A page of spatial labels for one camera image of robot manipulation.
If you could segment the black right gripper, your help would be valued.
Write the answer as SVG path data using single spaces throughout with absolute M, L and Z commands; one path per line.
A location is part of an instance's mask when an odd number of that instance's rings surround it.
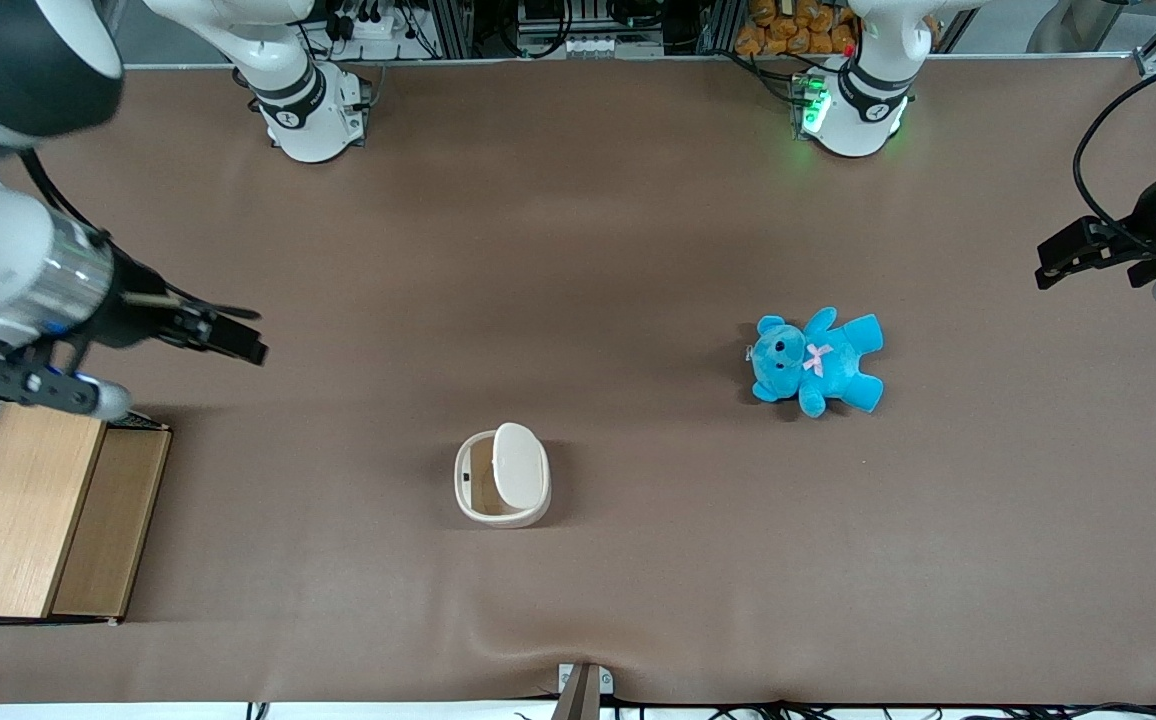
M 259 322 L 262 316 L 239 307 L 168 291 L 165 279 L 124 252 L 112 252 L 112 275 L 106 295 L 95 310 L 95 342 L 111 348 L 139 346 L 144 340 L 163 340 L 171 346 L 202 342 L 209 327 L 209 351 L 254 366 L 267 359 L 268 346 L 261 333 L 234 319 Z

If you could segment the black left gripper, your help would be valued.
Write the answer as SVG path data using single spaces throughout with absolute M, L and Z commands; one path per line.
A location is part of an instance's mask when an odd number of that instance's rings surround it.
M 1131 285 L 1138 288 L 1149 281 L 1156 282 L 1156 181 L 1140 193 L 1134 209 L 1121 223 L 1144 257 L 1128 272 Z M 1042 291 L 1050 290 L 1064 279 L 1081 272 L 1103 270 L 1134 260 L 1132 254 L 1117 254 L 1114 242 L 1116 233 L 1102 220 L 1073 220 L 1061 231 L 1040 242 L 1039 266 L 1033 272 L 1036 287 Z

